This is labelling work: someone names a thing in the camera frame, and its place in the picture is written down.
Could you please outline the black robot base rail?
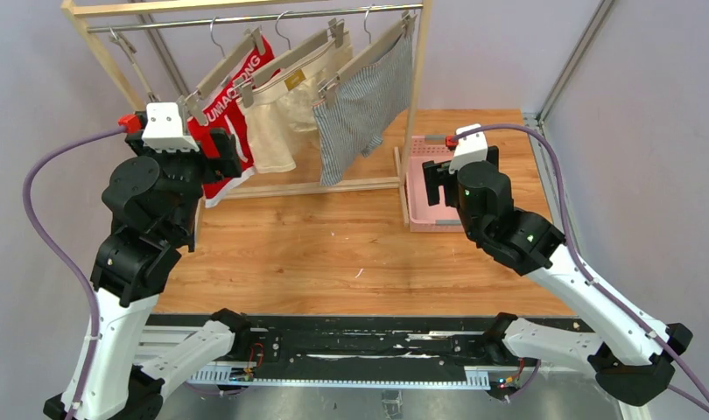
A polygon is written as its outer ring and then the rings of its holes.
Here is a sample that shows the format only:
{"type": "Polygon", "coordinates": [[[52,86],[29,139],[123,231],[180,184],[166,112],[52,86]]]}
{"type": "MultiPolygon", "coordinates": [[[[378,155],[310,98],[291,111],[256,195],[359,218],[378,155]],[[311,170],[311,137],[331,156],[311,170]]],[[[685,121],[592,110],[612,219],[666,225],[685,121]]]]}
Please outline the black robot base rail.
{"type": "Polygon", "coordinates": [[[490,317],[252,315],[250,345],[221,356],[192,384],[255,387],[489,390],[518,369],[492,356],[490,317]]]}

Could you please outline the empty beige clip hanger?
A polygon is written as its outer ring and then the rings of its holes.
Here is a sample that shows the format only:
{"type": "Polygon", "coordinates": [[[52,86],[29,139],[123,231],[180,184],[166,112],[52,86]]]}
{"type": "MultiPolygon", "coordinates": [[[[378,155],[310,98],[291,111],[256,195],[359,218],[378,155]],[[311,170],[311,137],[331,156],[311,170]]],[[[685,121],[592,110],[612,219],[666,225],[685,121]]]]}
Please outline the empty beige clip hanger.
{"type": "Polygon", "coordinates": [[[116,44],[120,47],[120,49],[123,51],[125,54],[127,60],[129,61],[131,67],[133,68],[134,72],[137,75],[137,78],[139,79],[146,95],[148,98],[149,102],[158,102],[159,97],[156,95],[154,89],[151,87],[149,81],[146,79],[145,74],[140,67],[140,65],[137,62],[137,49],[136,47],[133,46],[132,43],[127,40],[127,38],[122,35],[120,32],[115,32],[112,28],[110,29],[110,41],[113,44],[116,44]]]}

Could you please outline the wooden clothes rack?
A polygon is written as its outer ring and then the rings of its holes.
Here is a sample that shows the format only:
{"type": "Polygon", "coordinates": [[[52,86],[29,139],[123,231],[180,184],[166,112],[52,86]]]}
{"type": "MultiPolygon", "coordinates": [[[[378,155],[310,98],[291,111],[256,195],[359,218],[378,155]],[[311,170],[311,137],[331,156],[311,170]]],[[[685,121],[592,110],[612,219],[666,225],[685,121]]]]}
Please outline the wooden clothes rack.
{"type": "MultiPolygon", "coordinates": [[[[64,1],[60,5],[61,11],[72,23],[74,29],[81,35],[94,57],[98,60],[109,78],[122,93],[129,105],[136,111],[146,107],[145,100],[139,97],[138,92],[130,84],[120,67],[116,64],[107,47],[100,40],[102,33],[108,33],[117,43],[122,41],[121,32],[153,31],[162,28],[182,28],[191,26],[213,26],[220,22],[214,17],[210,20],[183,20],[177,22],[155,23],[150,19],[152,14],[158,13],[187,13],[188,11],[220,10],[240,7],[259,7],[259,1],[141,1],[114,4],[97,4],[79,6],[74,1],[64,1]]],[[[406,25],[408,29],[417,34],[417,50],[415,62],[412,67],[413,75],[410,79],[411,104],[407,109],[404,144],[393,150],[395,172],[388,177],[357,178],[342,180],[337,185],[323,186],[315,182],[296,184],[275,184],[242,187],[228,195],[229,199],[256,199],[269,197],[283,197],[322,193],[344,193],[358,191],[375,191],[383,189],[397,189],[401,200],[403,220],[409,219],[406,171],[408,157],[411,152],[411,135],[417,114],[417,101],[420,93],[420,83],[425,62],[425,42],[428,38],[430,19],[433,4],[430,1],[398,5],[369,5],[367,7],[331,10],[309,10],[283,13],[280,15],[255,15],[225,17],[221,21],[225,25],[238,23],[254,23],[263,21],[279,21],[285,19],[335,17],[363,13],[370,15],[376,12],[399,11],[411,21],[406,25]]]]}

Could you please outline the red underwear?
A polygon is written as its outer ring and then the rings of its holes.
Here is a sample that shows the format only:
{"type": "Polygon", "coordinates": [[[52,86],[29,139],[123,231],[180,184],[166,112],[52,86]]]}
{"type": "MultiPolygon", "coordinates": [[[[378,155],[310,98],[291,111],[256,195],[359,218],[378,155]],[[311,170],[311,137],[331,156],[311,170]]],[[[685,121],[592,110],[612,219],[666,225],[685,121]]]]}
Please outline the red underwear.
{"type": "Polygon", "coordinates": [[[257,51],[249,54],[238,66],[231,71],[231,80],[223,87],[218,87],[208,98],[200,103],[208,119],[207,125],[200,125],[190,118],[187,121],[188,129],[193,138],[200,142],[206,155],[210,158],[218,157],[215,147],[206,138],[212,128],[225,129],[230,135],[236,137],[236,151],[242,163],[242,175],[238,178],[225,178],[221,181],[211,182],[203,186],[205,193],[205,207],[212,208],[220,204],[232,189],[242,185],[256,174],[254,158],[247,139],[247,124],[242,111],[239,109],[235,91],[238,81],[247,80],[258,68],[264,66],[275,57],[269,42],[262,35],[266,47],[265,53],[257,51]]]}

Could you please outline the cream underwear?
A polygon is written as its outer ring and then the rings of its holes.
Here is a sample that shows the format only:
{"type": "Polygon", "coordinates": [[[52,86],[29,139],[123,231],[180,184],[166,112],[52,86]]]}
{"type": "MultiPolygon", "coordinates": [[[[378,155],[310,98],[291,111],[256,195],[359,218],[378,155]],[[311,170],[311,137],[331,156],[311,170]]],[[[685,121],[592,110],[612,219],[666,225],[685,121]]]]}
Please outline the cream underwear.
{"type": "Polygon", "coordinates": [[[327,42],[301,61],[252,90],[249,106],[236,103],[246,123],[246,137],[258,173],[289,172],[295,156],[307,145],[319,144],[319,129],[312,105],[319,99],[319,84],[331,78],[353,58],[351,39],[327,42]]]}

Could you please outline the pink plastic basket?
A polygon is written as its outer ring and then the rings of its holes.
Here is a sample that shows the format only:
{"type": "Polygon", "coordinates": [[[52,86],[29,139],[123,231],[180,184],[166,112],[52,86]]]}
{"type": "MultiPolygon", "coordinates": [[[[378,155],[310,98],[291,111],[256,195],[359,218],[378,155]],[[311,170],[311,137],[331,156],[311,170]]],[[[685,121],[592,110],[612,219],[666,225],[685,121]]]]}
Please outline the pink plastic basket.
{"type": "Polygon", "coordinates": [[[461,233],[460,218],[454,207],[448,206],[444,187],[429,182],[430,173],[424,163],[444,163],[453,152],[445,146],[444,135],[413,136],[408,157],[405,195],[412,233],[461,233]]]}

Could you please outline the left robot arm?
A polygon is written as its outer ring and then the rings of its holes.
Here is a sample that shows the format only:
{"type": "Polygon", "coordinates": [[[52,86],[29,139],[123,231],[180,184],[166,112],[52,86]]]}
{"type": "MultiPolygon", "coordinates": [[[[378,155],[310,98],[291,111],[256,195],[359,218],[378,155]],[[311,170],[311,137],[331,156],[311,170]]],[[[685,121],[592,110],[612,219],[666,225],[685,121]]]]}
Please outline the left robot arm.
{"type": "Polygon", "coordinates": [[[134,157],[113,170],[102,193],[112,221],[86,284],[95,303],[86,343],[67,389],[45,402],[46,417],[153,419],[165,400],[208,363],[248,354],[250,322],[221,309],[171,350],[135,361],[180,249],[194,247],[203,183],[240,170],[234,138],[220,129],[211,136],[221,149],[219,157],[206,156],[194,141],[161,149],[141,131],[127,135],[134,157]]]}

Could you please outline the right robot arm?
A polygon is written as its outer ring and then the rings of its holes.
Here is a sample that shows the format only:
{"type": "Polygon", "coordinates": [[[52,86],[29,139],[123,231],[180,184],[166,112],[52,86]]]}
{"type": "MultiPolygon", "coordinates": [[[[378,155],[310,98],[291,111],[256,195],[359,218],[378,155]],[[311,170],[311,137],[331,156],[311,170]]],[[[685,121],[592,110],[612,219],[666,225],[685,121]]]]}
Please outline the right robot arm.
{"type": "Polygon", "coordinates": [[[661,395],[675,374],[674,358],[692,333],[679,323],[652,319],[619,293],[601,291],[604,282],[573,255],[565,235],[538,213],[515,206],[509,177],[500,172],[498,150],[458,170],[450,162],[422,164],[427,202],[457,210],[466,237],[495,262],[551,291],[591,327],[572,332],[499,313],[480,343],[494,363],[532,359],[592,377],[609,395],[641,407],[661,395]]]}

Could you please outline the striped grey underwear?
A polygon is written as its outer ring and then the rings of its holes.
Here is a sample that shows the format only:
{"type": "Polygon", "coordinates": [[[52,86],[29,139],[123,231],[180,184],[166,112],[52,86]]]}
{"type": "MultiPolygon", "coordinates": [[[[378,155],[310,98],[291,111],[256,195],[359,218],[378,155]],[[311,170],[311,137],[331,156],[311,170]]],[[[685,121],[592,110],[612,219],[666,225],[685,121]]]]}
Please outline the striped grey underwear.
{"type": "Polygon", "coordinates": [[[341,182],[357,157],[368,157],[383,143],[383,132],[411,105],[412,76],[413,37],[404,35],[339,85],[332,101],[315,103],[323,186],[341,182]]]}

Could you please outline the beige clip hanger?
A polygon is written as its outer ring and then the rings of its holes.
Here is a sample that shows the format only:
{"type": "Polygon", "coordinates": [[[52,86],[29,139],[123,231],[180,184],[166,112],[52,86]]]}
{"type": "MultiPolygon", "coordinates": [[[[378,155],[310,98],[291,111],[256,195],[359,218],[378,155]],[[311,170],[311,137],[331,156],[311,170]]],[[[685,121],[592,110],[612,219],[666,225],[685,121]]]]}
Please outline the beige clip hanger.
{"type": "Polygon", "coordinates": [[[242,104],[245,107],[250,107],[254,103],[253,88],[265,84],[277,71],[295,65],[308,54],[324,46],[331,39],[336,42],[337,46],[340,46],[343,37],[344,21],[337,18],[331,19],[326,29],[314,33],[300,45],[280,54],[264,66],[261,66],[246,81],[237,83],[235,90],[240,95],[242,104]]]}
{"type": "Polygon", "coordinates": [[[333,102],[336,96],[335,89],[340,84],[351,80],[363,68],[375,64],[400,38],[411,34],[415,21],[416,16],[405,11],[396,23],[347,62],[332,79],[325,80],[319,85],[319,98],[324,102],[333,102]]]}
{"type": "Polygon", "coordinates": [[[149,81],[146,79],[145,74],[140,67],[140,65],[137,62],[137,49],[136,47],[133,46],[132,43],[127,40],[127,38],[122,35],[120,32],[115,32],[112,28],[110,29],[110,41],[113,44],[116,44],[120,47],[120,49],[123,51],[125,54],[127,60],[129,61],[131,67],[133,68],[134,72],[137,75],[137,78],[139,79],[146,95],[148,98],[149,102],[158,102],[159,97],[156,95],[154,89],[151,87],[149,81]]]}
{"type": "Polygon", "coordinates": [[[253,30],[247,29],[232,50],[225,52],[223,46],[214,39],[214,24],[218,19],[218,17],[214,17],[211,20],[209,31],[212,43],[221,51],[221,60],[197,84],[194,91],[186,96],[180,96],[177,100],[180,116],[184,124],[192,118],[198,121],[200,125],[207,125],[208,119],[200,103],[206,100],[215,89],[225,86],[231,80],[231,71],[242,63],[249,54],[254,51],[258,53],[266,52],[260,27],[253,30]]]}

